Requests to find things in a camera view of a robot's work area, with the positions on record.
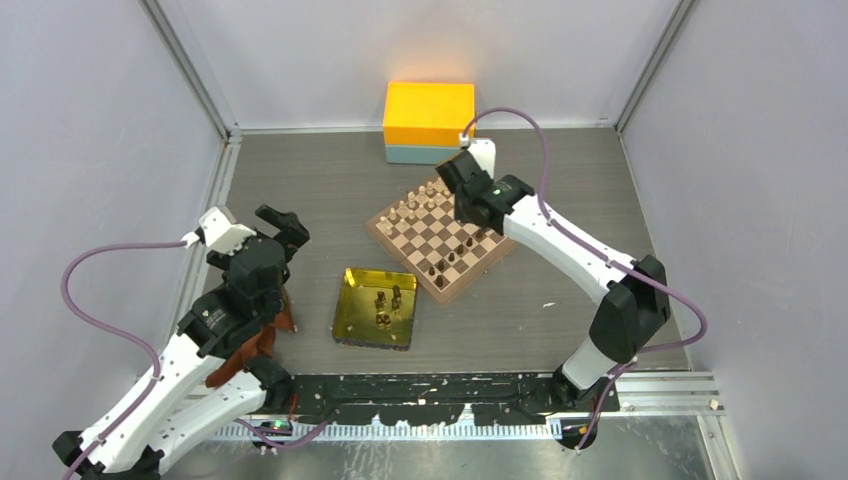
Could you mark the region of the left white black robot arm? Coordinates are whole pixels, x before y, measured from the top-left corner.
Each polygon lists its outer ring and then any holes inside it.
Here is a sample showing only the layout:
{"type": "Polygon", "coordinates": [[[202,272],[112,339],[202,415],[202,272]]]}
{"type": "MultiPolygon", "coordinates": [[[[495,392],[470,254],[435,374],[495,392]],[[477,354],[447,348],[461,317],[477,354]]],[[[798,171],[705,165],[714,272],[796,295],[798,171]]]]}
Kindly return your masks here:
{"type": "Polygon", "coordinates": [[[310,235],[293,212],[255,214],[275,233],[213,207],[182,237],[183,248],[205,248],[222,281],[193,301],[161,351],[145,347],[150,368],[105,415],[53,441],[67,476],[158,479],[225,424],[288,406],[293,380],[271,351],[278,332],[295,330],[285,285],[310,235]]]}

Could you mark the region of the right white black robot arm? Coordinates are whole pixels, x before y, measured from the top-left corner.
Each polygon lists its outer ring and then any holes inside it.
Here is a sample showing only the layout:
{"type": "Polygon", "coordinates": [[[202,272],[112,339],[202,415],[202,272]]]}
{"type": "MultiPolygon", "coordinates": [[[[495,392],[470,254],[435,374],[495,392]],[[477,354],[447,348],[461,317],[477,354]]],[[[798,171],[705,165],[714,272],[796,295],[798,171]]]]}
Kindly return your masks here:
{"type": "Polygon", "coordinates": [[[539,254],[596,304],[587,338],[554,372],[552,390],[567,410],[582,409],[594,386],[633,360],[669,318],[664,265],[611,249],[553,210],[513,175],[494,180],[467,149],[436,171],[455,197],[462,223],[493,230],[539,254]]]}

